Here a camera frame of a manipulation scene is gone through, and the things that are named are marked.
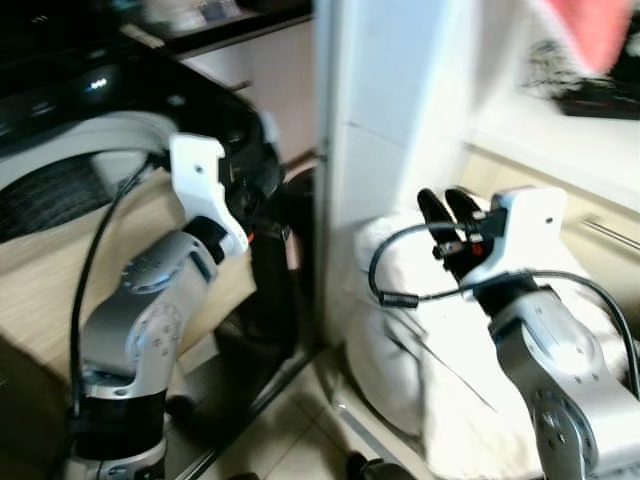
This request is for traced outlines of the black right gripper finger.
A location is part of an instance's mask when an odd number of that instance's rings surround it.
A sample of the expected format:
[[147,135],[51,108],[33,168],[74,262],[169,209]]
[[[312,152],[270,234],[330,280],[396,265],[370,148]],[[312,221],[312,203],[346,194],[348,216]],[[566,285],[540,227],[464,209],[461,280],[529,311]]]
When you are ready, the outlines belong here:
[[483,207],[466,189],[449,188],[444,192],[445,206],[454,223],[460,225],[480,225],[483,223]]
[[[429,188],[417,193],[417,206],[425,223],[453,223],[451,210]],[[453,241],[453,230],[431,230],[430,234],[434,241]]]

